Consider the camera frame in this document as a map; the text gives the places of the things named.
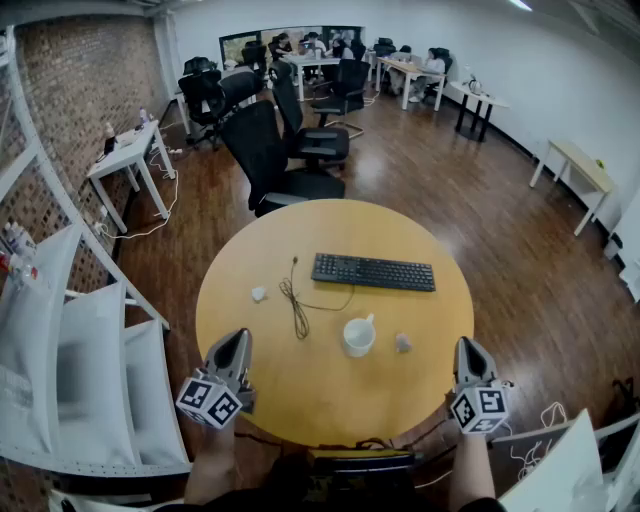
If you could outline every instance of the table leg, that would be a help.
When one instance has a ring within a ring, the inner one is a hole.
[[[569,160],[564,161],[564,165],[562,166],[562,169],[560,170],[560,172],[558,174],[556,174],[553,178],[553,182],[557,183],[557,181],[562,178],[562,176],[564,176],[564,173],[567,172],[567,169],[569,169],[569,166],[571,165],[571,163],[569,162]]]
[[[482,110],[482,102],[478,101],[478,106],[476,107],[476,113],[473,116],[473,123],[471,123],[471,132],[476,131],[476,126],[478,125],[478,119],[480,119],[481,110]]]
[[[153,136],[156,139],[156,144],[158,144],[158,149],[160,150],[160,156],[162,157],[162,161],[164,162],[164,165],[167,168],[167,172],[169,173],[169,178],[173,180],[176,178],[176,171],[171,165],[171,160],[169,160],[169,155],[167,154],[167,148],[164,147],[164,142],[162,141],[162,135],[160,134],[160,130],[158,129],[157,126],[156,126],[156,129],[154,130]]]
[[[551,152],[551,144],[549,144],[549,147],[547,148],[547,152],[544,155],[544,158],[540,159],[540,162],[538,163],[538,167],[536,168],[536,172],[533,173],[533,178],[531,178],[531,181],[529,182],[529,186],[531,188],[536,186],[536,182],[538,181],[540,174],[542,174],[542,169],[544,169],[544,164],[546,163],[547,158],[549,158],[550,152]]]
[[[489,105],[487,107],[487,113],[484,116],[484,123],[482,123],[482,131],[480,132],[480,138],[478,142],[484,142],[484,136],[487,133],[487,127],[489,126],[489,119],[491,119],[491,111],[493,110],[493,105]]]
[[[404,77],[404,93],[402,94],[402,110],[407,110],[409,105],[409,89],[411,89],[411,77],[407,73]]]
[[[468,95],[464,95],[464,99],[462,100],[462,105],[460,105],[460,114],[458,115],[458,123],[456,124],[456,131],[459,132],[460,128],[462,128],[462,120],[464,119],[464,113],[467,109],[467,101],[469,100]]]
[[[144,179],[144,182],[147,184],[147,188],[151,193],[153,202],[156,203],[156,206],[158,208],[158,211],[160,212],[160,215],[162,215],[163,219],[167,219],[169,217],[169,212],[167,211],[166,207],[164,206],[164,203],[162,202],[162,198],[158,193],[158,189],[156,188],[155,183],[153,183],[153,179],[151,178],[151,173],[149,173],[149,168],[147,167],[147,164],[144,162],[144,158],[140,158],[137,164],[138,164],[138,169],[140,169],[140,174],[142,174],[142,178]]]
[[[444,92],[444,77],[440,78],[440,87],[438,88],[438,96],[436,97],[436,105],[433,109],[437,112],[440,110],[440,101],[442,100],[442,93]]]
[[[187,117],[187,111],[185,109],[185,104],[184,104],[184,95],[182,94],[176,95],[176,100],[178,100],[178,109],[180,110],[180,117],[182,118],[184,131],[187,132],[187,135],[191,135],[191,128],[189,127],[189,118]]]
[[[301,66],[296,66],[298,69],[298,93],[300,96],[300,103],[304,101],[304,80],[302,80],[302,76],[304,75],[303,69]]]
[[[129,183],[131,183],[133,190],[135,190],[136,192],[140,192],[140,186],[138,185],[138,182],[136,181],[136,177],[133,175],[133,172],[131,171],[131,166],[127,165],[126,169],[127,169],[127,178],[129,178]]]
[[[109,215],[111,215],[111,218],[116,223],[116,226],[118,226],[118,229],[120,230],[120,232],[126,233],[127,226],[124,225],[124,222],[122,222],[122,218],[120,217],[120,215],[118,215],[118,211],[113,206],[111,199],[109,199],[109,196],[107,195],[107,191],[102,186],[102,183],[100,183],[100,178],[91,178],[91,183],[93,183],[93,186],[95,187],[96,192],[98,193],[98,196],[100,196],[100,199],[102,200],[102,204],[106,206],[107,211],[109,212]]]
[[[602,202],[604,201],[604,198],[606,197],[606,194],[602,194],[602,196],[600,196],[600,199],[598,200],[598,202],[593,205],[591,208],[589,208],[589,211],[587,212],[587,214],[582,218],[582,220],[580,221],[580,224],[578,224],[578,227],[576,228],[576,230],[573,232],[573,234],[575,236],[578,236],[580,234],[580,232],[582,231],[582,228],[584,228],[584,226],[587,224],[587,221],[593,216],[595,215],[595,213],[598,211],[598,208],[600,208],[600,205],[602,204]]]
[[[382,73],[382,61],[378,59],[378,68],[376,69],[376,92],[380,92],[380,73]]]

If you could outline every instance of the brick wall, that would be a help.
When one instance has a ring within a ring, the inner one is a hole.
[[[85,176],[102,151],[104,123],[110,121],[116,132],[125,131],[137,124],[140,106],[159,118],[168,104],[152,22],[83,16],[18,27],[16,35],[22,83],[36,129],[75,205],[87,221],[97,220],[102,203]],[[10,110],[0,169],[26,145],[9,97],[5,67],[0,69],[0,123]],[[120,175],[103,182],[122,213],[129,182]],[[0,203],[0,226],[7,220],[24,225],[37,242],[68,224],[34,166]],[[109,229],[115,232],[111,222]],[[106,270],[93,254],[79,248],[69,287],[87,292],[103,286],[106,279]],[[56,475],[0,458],[0,512],[44,512],[51,486],[59,486]]]

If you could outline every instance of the white side table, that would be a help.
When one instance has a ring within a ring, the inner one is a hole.
[[[128,138],[133,134],[134,130],[130,130],[122,135],[116,136],[116,140],[119,137]],[[169,173],[169,177],[173,180],[176,177],[176,171],[171,166],[171,160],[169,160],[169,155],[167,154],[167,148],[164,146],[164,142],[162,142],[162,135],[160,135],[160,130],[158,129],[158,121],[151,121],[147,123],[145,127],[138,133],[137,139],[133,144],[130,144],[126,147],[118,147],[114,149],[111,153],[109,153],[104,160],[101,160],[97,164],[95,164],[89,173],[87,174],[87,178],[91,180],[93,186],[96,188],[96,192],[100,196],[103,204],[107,207],[107,211],[111,218],[114,220],[118,229],[122,233],[127,232],[127,226],[125,226],[124,222],[118,212],[116,211],[111,199],[107,195],[102,183],[100,183],[100,178],[103,176],[107,176],[108,174],[114,173],[126,167],[127,177],[131,182],[131,186],[133,190],[138,192],[140,187],[136,182],[136,179],[131,171],[131,164],[136,164],[138,169],[140,169],[140,174],[142,175],[142,179],[147,184],[147,188],[151,193],[151,197],[153,198],[153,202],[156,203],[158,207],[158,211],[160,215],[162,215],[163,219],[167,219],[169,217],[169,212],[167,211],[164,203],[162,202],[162,198],[158,193],[158,189],[153,183],[153,179],[151,178],[151,173],[149,173],[149,168],[144,161],[144,155],[147,151],[147,148],[151,144],[151,141],[155,139],[155,142],[158,144],[158,148],[160,150],[160,156],[162,157],[162,161],[166,167],[167,172]]]

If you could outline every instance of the black table leg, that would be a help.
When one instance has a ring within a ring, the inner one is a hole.
[[[476,108],[476,115],[473,116],[473,123],[471,124],[471,131],[476,131],[476,126],[478,125],[478,119],[480,119],[480,110],[482,109],[482,102],[478,102],[478,106]]]
[[[484,116],[484,123],[482,123],[482,131],[480,132],[480,138],[478,142],[484,142],[484,135],[487,133],[487,126],[489,126],[489,118],[491,117],[491,111],[493,110],[493,105],[489,105],[487,107],[487,115]]]
[[[462,100],[462,105],[460,106],[460,115],[458,116],[458,124],[456,124],[456,131],[459,132],[462,127],[462,120],[464,119],[464,111],[467,108],[467,100],[469,96],[467,94],[464,95],[464,99]]]

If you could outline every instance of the white metal rack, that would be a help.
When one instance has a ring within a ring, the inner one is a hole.
[[[0,364],[24,376],[32,403],[0,393],[0,456],[61,473],[134,477],[186,473],[169,387],[163,328],[147,302],[104,250],[67,195],[38,137],[24,97],[13,27],[6,31],[11,103],[26,148],[0,170],[0,201],[35,164],[70,224],[38,245],[34,266],[49,291],[18,289],[0,297]],[[65,303],[76,249],[85,243],[116,283]],[[125,329],[129,295],[151,321]]]

